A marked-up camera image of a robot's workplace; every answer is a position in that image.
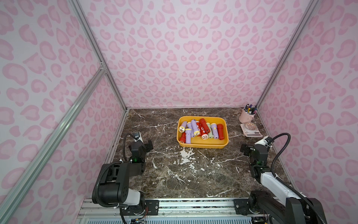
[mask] metal grate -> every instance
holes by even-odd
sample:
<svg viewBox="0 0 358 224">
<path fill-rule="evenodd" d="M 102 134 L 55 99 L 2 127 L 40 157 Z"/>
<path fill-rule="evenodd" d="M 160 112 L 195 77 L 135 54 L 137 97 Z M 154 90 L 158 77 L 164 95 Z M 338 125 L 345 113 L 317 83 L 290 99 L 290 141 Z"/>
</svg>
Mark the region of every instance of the metal grate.
<svg viewBox="0 0 358 224">
<path fill-rule="evenodd" d="M 123 224 L 119 219 L 89 219 L 87 224 Z M 250 217 L 148 218 L 146 224 L 252 224 Z"/>
</svg>

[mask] plastic tray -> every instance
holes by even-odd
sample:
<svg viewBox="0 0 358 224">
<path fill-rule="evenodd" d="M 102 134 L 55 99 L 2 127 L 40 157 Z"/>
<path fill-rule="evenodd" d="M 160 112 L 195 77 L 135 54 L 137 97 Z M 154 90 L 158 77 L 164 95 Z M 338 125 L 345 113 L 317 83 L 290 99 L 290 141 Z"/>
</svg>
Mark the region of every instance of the plastic tray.
<svg viewBox="0 0 358 224">
<path fill-rule="evenodd" d="M 206 122 L 209 123 L 216 123 L 222 124 L 224 126 L 224 140 L 218 140 L 209 138 L 203 140 L 201 137 L 195 136 L 192 138 L 191 144 L 181 143 L 179 142 L 182 133 L 179 132 L 179 126 L 182 124 L 183 121 L 191 121 L 193 119 L 199 121 L 200 119 L 204 118 Z M 179 145 L 182 147 L 192 147 L 192 148 L 224 148 L 229 143 L 229 135 L 227 133 L 226 122 L 222 118 L 218 117 L 203 117 L 203 116 L 183 116 L 178 121 L 178 127 L 176 128 L 176 140 L 178 141 Z"/>
</svg>

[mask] marble tabletop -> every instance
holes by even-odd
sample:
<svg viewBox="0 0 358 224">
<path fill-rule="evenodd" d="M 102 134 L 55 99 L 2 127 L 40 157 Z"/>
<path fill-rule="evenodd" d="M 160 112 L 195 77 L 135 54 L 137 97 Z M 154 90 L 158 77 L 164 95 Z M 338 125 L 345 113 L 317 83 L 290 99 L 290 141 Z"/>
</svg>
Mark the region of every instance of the marble tabletop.
<svg viewBox="0 0 358 224">
<path fill-rule="evenodd" d="M 243 136 L 240 108 L 131 109 L 122 132 L 140 132 L 144 143 L 152 140 L 154 150 L 147 154 L 143 175 L 130 178 L 130 188 L 145 193 L 146 198 L 247 197 L 252 190 L 263 190 L 251 177 L 248 157 L 240 152 L 241 143 L 253 144 L 261 138 Z M 223 149 L 183 148 L 176 140 L 181 116 L 217 116 L 227 123 L 229 143 Z M 252 120 L 263 136 L 266 131 L 258 116 Z M 113 161 L 122 159 L 120 139 Z M 126 156 L 131 155 L 126 141 Z M 268 164 L 276 153 L 270 150 Z M 278 161 L 276 173 L 287 176 Z"/>
</svg>

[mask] wire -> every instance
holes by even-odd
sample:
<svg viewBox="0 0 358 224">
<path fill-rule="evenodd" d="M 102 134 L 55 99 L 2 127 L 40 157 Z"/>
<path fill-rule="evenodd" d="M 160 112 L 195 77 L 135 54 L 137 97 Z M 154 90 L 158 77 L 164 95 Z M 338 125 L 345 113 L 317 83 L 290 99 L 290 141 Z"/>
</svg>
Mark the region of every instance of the wire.
<svg viewBox="0 0 358 224">
<path fill-rule="evenodd" d="M 138 218 L 137 220 L 143 219 L 143 218 L 147 215 L 147 213 L 148 213 L 148 207 L 147 207 L 147 206 L 144 208 L 142 214 L 143 214 L 144 212 L 145 212 L 145 214 L 144 214 L 141 218 Z"/>
<path fill-rule="evenodd" d="M 269 218 L 268 220 L 270 221 L 270 224 L 274 224 L 274 223 L 272 222 L 272 215 L 270 215 L 268 218 Z"/>
<path fill-rule="evenodd" d="M 122 222 L 123 222 L 123 224 L 127 224 L 126 220 L 124 219 L 122 209 L 119 209 L 119 214 L 121 215 L 121 218 L 122 218 Z"/>
<path fill-rule="evenodd" d="M 285 181 L 283 181 L 281 178 L 279 178 L 277 176 L 277 174 L 275 173 L 274 170 L 274 165 L 276 160 L 279 158 L 279 156 L 282 154 L 282 152 L 286 149 L 286 147 L 288 146 L 288 144 L 290 143 L 291 140 L 291 135 L 289 133 L 281 133 L 279 135 L 276 135 L 275 137 L 273 137 L 273 139 L 271 141 L 269 141 L 267 143 L 267 145 L 270 145 L 276 138 L 281 137 L 287 135 L 287 141 L 285 143 L 285 145 L 282 147 L 282 149 L 279 151 L 279 153 L 277 153 L 277 155 L 274 157 L 272 163 L 271 163 L 271 173 L 272 175 L 275 177 L 275 179 L 277 179 L 280 183 L 282 183 L 283 185 L 285 185 L 288 189 L 290 189 L 293 193 L 297 194 L 297 196 L 299 196 L 309 207 L 310 209 L 313 210 L 313 212 L 316 214 L 316 216 L 318 217 L 318 219 L 321 221 L 321 224 L 327 224 L 325 222 L 325 220 L 322 218 L 321 214 L 319 214 L 319 212 L 317 211 L 317 209 L 315 208 L 315 206 L 305 197 L 303 196 L 300 192 L 298 192 L 296 189 L 294 189 L 293 187 L 291 187 L 289 184 L 287 184 Z"/>
<path fill-rule="evenodd" d="M 124 161 L 127 161 L 127 158 L 126 158 L 126 139 L 127 139 L 127 135 L 130 135 L 134 140 L 138 140 L 138 138 L 134 137 L 134 135 L 132 135 L 131 133 L 126 133 L 123 137 L 123 149 L 122 149 L 122 153 L 123 153 L 123 159 Z"/>
<path fill-rule="evenodd" d="M 147 217 L 147 214 L 148 214 L 148 211 L 149 211 L 149 208 L 147 207 L 147 212 L 145 213 L 145 215 L 144 215 L 144 222 L 147 222 L 147 220 L 146 220 L 146 217 Z"/>
<path fill-rule="evenodd" d="M 106 208 L 109 208 L 109 207 L 126 207 L 125 205 L 120 205 L 118 203 L 112 203 L 112 204 L 107 204 L 107 203 L 104 203 L 101 198 L 100 198 L 100 183 L 101 183 L 101 180 L 102 180 L 102 177 L 104 176 L 104 174 L 106 173 L 106 171 L 113 165 L 115 164 L 121 164 L 119 162 L 113 162 L 113 163 L 109 163 L 107 166 L 105 166 L 103 168 L 103 170 L 99 173 L 98 175 L 98 178 L 97 178 L 97 181 L 96 181 L 96 184 L 95 184 L 95 199 L 97 201 L 97 203 L 102 206 L 102 207 L 106 207 Z"/>
</svg>

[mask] kitchen scale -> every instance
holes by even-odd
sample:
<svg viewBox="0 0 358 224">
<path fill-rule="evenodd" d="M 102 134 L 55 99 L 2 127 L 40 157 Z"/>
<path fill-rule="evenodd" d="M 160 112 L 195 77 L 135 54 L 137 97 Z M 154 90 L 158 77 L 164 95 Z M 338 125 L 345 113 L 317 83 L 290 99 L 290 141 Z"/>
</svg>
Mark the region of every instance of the kitchen scale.
<svg viewBox="0 0 358 224">
<path fill-rule="evenodd" d="M 240 124 L 243 134 L 246 137 L 263 137 L 257 126 L 252 122 L 246 122 L 244 124 Z"/>
</svg>

